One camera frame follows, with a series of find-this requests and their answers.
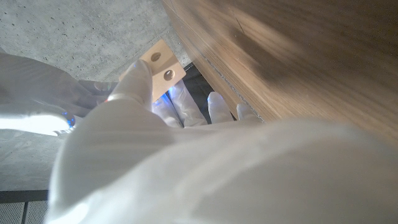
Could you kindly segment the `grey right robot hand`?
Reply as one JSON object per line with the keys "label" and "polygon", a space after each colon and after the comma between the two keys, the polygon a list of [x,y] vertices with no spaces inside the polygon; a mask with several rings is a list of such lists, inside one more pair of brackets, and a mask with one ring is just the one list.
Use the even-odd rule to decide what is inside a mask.
{"label": "grey right robot hand", "polygon": [[58,136],[106,101],[115,82],[77,80],[27,57],[1,54],[1,129]]}

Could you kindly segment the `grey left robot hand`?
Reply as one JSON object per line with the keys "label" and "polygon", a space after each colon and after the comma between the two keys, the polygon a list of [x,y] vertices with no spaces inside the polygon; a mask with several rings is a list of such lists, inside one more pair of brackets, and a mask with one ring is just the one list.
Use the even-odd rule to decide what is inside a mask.
{"label": "grey left robot hand", "polygon": [[59,150],[46,223],[396,223],[397,149],[314,119],[168,126],[143,60]]}

